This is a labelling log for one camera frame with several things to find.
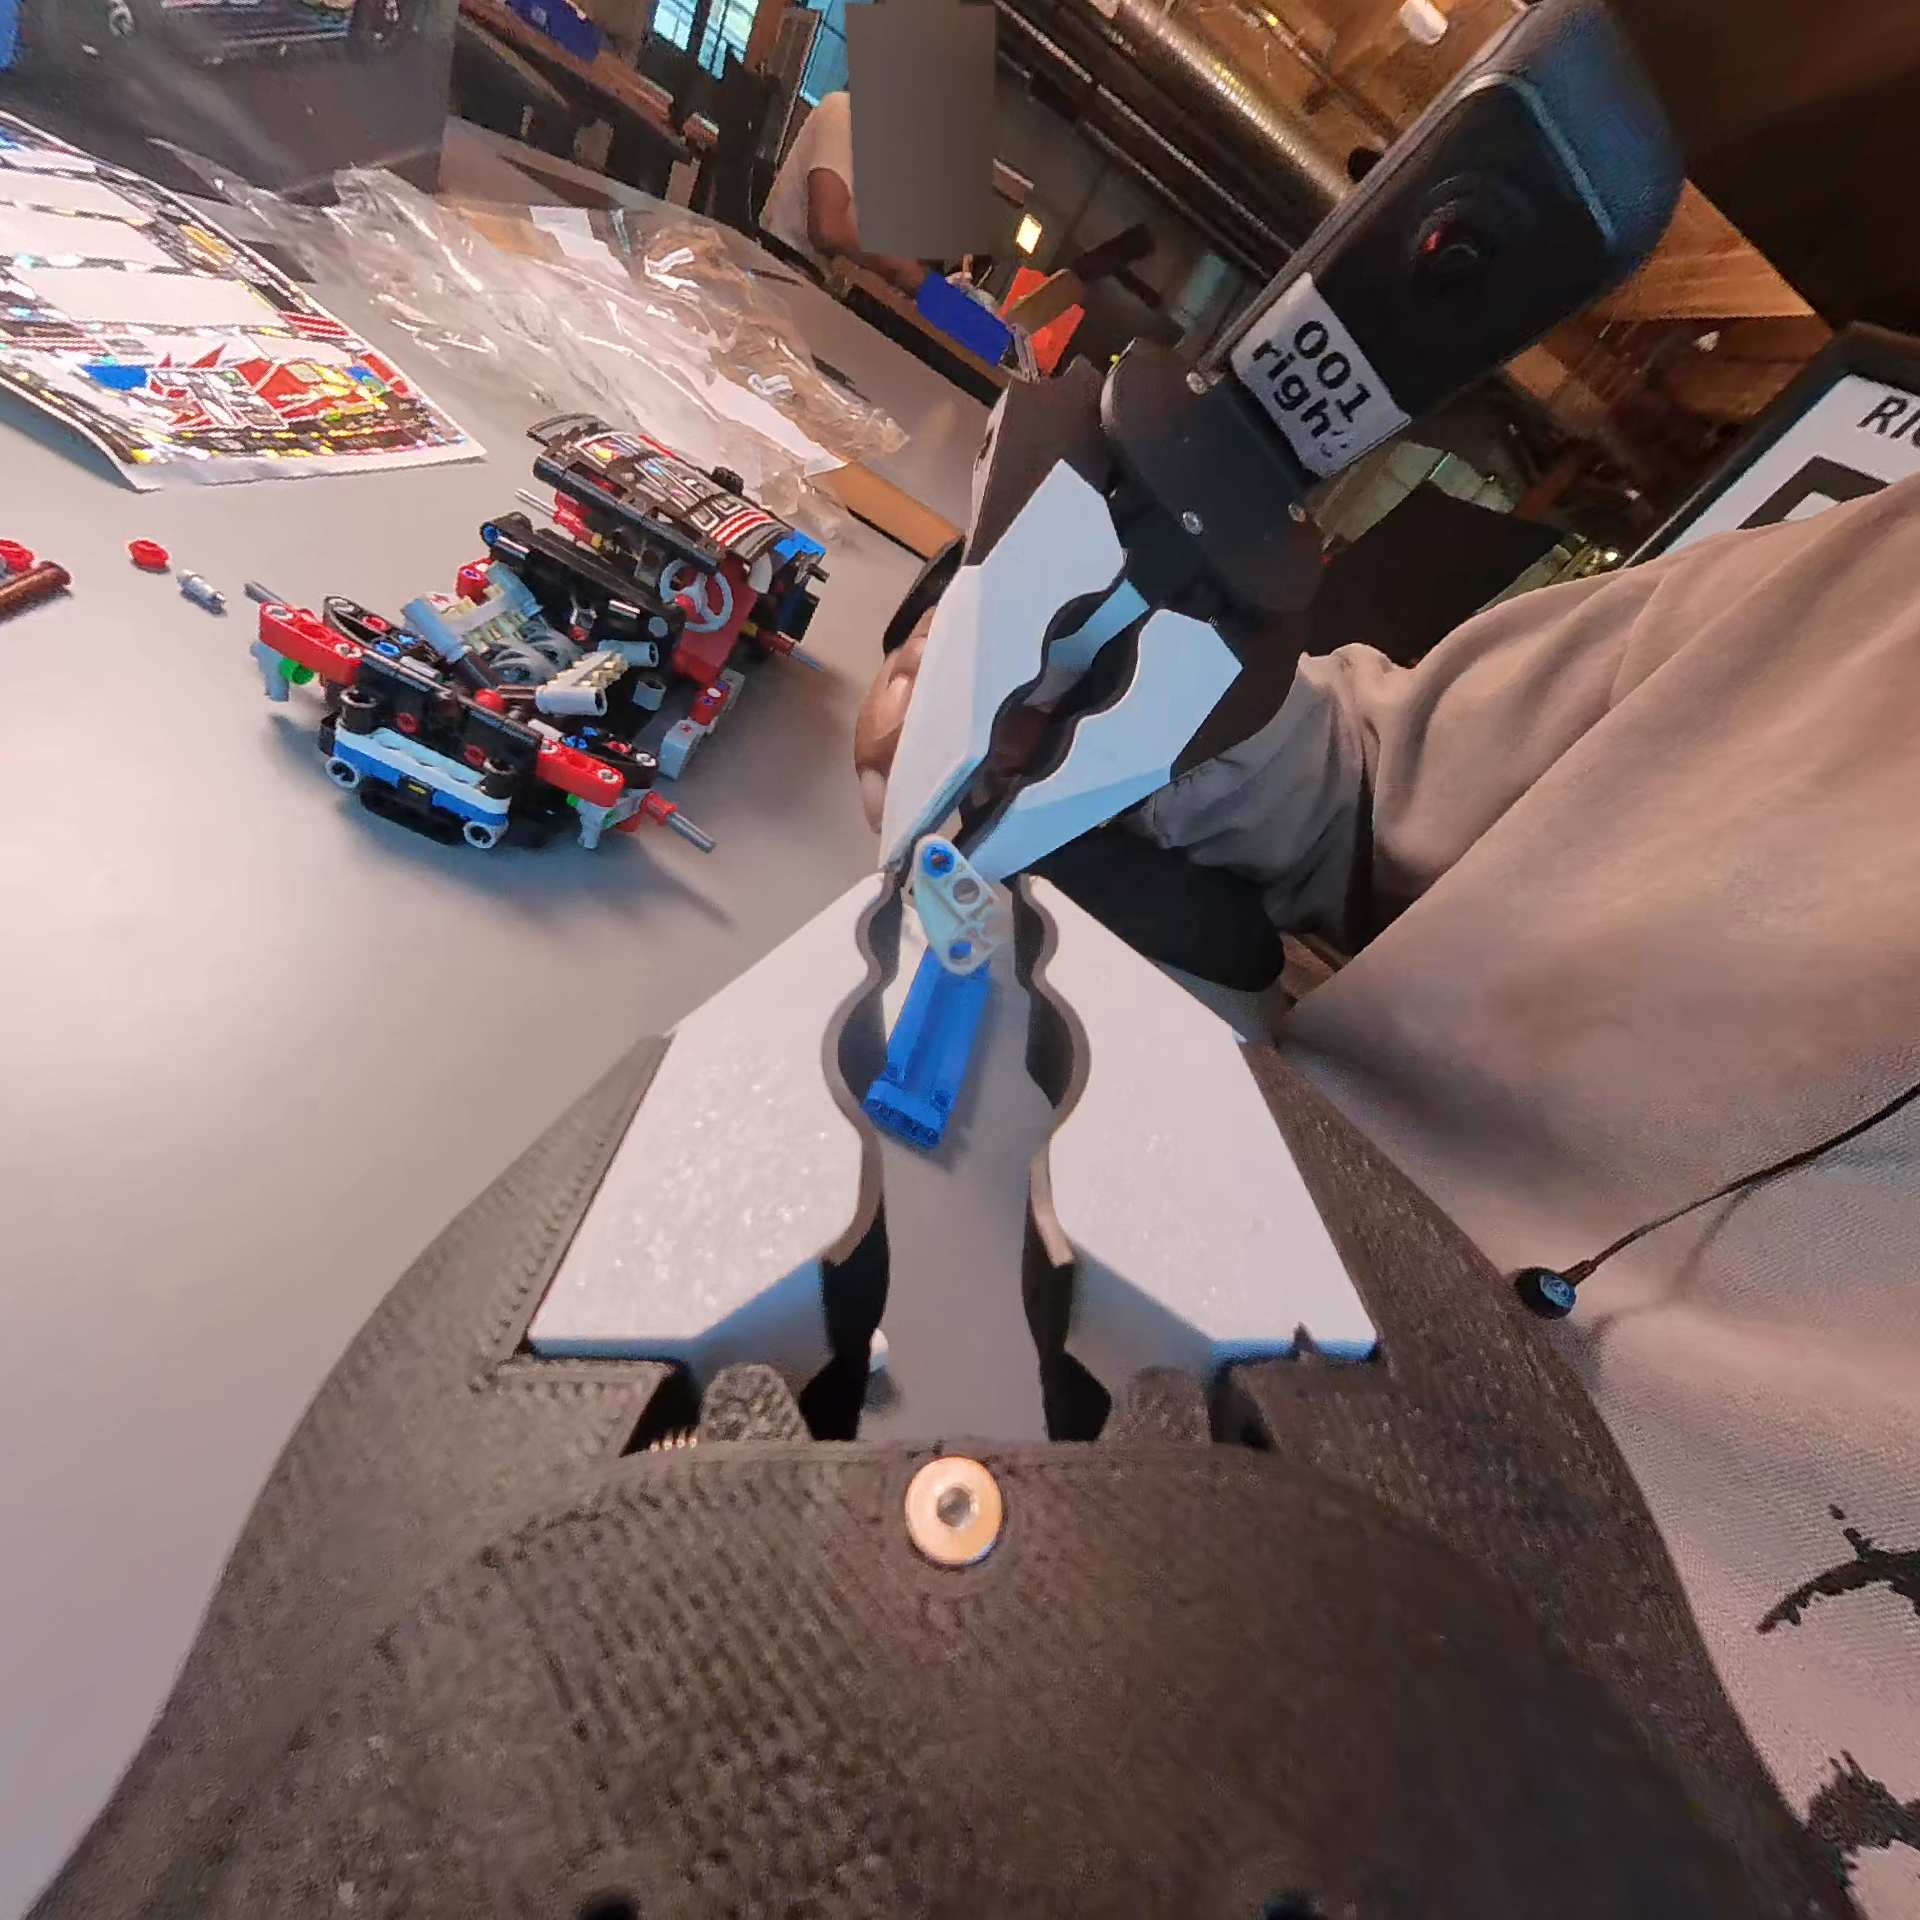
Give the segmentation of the white triangular lego beam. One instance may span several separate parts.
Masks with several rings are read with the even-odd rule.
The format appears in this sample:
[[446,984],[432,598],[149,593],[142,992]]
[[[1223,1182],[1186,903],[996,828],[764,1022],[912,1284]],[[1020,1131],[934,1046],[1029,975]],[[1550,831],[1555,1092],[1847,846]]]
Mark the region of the white triangular lego beam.
[[1007,921],[1000,895],[982,880],[958,846],[927,831],[914,846],[909,895],[927,955],[952,975],[990,965]]

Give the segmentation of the lego sticker sheet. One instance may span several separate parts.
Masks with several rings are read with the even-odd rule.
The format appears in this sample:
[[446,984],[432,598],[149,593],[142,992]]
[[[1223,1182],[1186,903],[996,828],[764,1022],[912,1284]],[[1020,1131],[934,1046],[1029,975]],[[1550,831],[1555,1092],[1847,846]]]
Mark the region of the lego sticker sheet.
[[263,253],[166,188],[8,111],[3,390],[136,492],[485,455]]

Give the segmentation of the crumpled clear plastic bags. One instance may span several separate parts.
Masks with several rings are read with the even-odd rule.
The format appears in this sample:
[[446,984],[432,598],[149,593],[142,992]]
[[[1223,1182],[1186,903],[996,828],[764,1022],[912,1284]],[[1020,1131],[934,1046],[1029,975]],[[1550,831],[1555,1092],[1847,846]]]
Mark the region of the crumpled clear plastic bags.
[[586,215],[430,198],[389,172],[336,173],[328,204],[186,164],[317,281],[352,287],[412,347],[549,413],[598,415],[775,509],[908,433],[828,372],[790,307],[724,235],[677,207]]

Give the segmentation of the person's right forearm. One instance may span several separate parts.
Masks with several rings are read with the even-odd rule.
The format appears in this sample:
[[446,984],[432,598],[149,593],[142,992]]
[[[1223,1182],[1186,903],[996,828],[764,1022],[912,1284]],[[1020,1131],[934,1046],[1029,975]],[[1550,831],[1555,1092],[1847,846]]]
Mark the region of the person's right forearm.
[[1836,689],[1839,662],[1915,615],[1907,477],[1823,515],[1717,534],[1475,615],[1416,664],[1344,645],[1301,660],[1259,731],[1178,774],[1126,824],[1247,880],[1270,921],[1346,950],[1452,873],[1525,796],[1598,747],[1632,697],[1754,736]]

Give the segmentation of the blue and white lego panel assembly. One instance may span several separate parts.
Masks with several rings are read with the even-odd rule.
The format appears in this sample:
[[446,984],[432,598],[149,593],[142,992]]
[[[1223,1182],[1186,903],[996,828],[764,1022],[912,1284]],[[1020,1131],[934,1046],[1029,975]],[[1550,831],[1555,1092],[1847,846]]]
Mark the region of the blue and white lego panel assembly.
[[920,1151],[943,1143],[990,990],[988,967],[956,974],[934,950],[920,955],[887,1038],[882,1068],[861,1097],[861,1110],[885,1136]]

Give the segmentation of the partly built lego car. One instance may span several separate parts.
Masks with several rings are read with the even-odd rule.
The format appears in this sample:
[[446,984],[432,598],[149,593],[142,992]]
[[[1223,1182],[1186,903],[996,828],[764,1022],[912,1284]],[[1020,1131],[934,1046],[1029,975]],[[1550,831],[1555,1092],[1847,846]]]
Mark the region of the partly built lego car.
[[327,780],[443,846],[594,851],[651,823],[714,853],[664,784],[735,707],[738,655],[822,668],[826,549],[651,433],[571,413],[531,440],[541,492],[483,523],[454,591],[389,616],[250,583],[263,688],[312,688]]

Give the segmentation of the person's torso beige hoodie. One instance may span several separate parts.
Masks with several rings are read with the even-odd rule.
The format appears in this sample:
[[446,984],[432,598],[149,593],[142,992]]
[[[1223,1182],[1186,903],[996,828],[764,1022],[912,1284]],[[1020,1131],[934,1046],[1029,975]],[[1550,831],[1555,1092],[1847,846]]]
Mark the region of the person's torso beige hoodie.
[[1346,952],[1293,1057],[1502,1268],[1699,1201],[1562,1342],[1767,1769],[1860,1916],[1915,1916],[1915,830],[1491,831]]

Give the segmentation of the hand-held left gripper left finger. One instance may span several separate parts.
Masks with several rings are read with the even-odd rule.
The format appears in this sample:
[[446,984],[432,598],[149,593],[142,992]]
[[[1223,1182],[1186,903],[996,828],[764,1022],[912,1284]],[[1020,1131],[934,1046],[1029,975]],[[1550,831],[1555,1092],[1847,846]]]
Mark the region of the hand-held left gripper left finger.
[[856,880],[669,1031],[526,1331],[544,1359],[661,1359],[708,1384],[738,1361],[867,1380],[885,1303],[877,1139],[843,1038],[871,1036],[874,925]]

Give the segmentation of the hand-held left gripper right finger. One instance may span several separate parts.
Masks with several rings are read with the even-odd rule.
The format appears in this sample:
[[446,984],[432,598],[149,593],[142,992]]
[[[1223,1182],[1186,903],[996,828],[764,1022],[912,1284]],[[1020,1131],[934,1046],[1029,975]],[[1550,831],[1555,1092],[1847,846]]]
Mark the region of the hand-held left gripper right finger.
[[1026,1068],[1054,1109],[1029,1278],[1112,1399],[1151,1368],[1376,1356],[1238,1031],[1048,880],[1024,883]]

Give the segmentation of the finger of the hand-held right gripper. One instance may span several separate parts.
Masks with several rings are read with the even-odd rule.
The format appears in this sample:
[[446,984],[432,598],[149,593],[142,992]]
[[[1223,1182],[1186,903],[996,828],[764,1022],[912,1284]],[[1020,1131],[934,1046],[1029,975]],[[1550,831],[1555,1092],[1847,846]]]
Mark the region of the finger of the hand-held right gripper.
[[980,560],[965,561],[927,631],[879,814],[879,864],[903,871],[990,757],[1007,701],[1045,681],[1063,624],[1063,689],[1128,621],[1125,555],[1109,497],[1056,462]]
[[1172,780],[1172,763],[1242,671],[1204,620],[1159,611],[1140,627],[1135,662],[1109,701],[1070,720],[1063,753],[1020,784],[965,838],[980,878],[1014,878]]

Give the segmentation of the black padded wrist rest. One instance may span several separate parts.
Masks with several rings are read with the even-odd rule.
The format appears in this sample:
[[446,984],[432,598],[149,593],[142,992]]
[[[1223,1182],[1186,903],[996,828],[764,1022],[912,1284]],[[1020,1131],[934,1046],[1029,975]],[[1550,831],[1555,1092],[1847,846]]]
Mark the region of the black padded wrist rest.
[[1318,942],[1346,958],[1381,929],[1368,844],[1359,846],[1330,929],[1318,933],[1307,928],[1302,907],[1276,924],[1259,884],[1154,846],[1126,823],[1083,831],[1035,861],[1030,873],[1054,883],[1142,958],[1237,992],[1280,984],[1286,942]]

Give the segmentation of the black framed white sign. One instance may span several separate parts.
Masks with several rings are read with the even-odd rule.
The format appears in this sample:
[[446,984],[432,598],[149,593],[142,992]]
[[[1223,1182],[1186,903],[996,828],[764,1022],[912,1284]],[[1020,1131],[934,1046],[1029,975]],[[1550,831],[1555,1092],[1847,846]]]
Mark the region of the black framed white sign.
[[1915,469],[1918,340],[1887,327],[1844,327],[1759,409],[1623,567],[1704,536],[1806,520]]

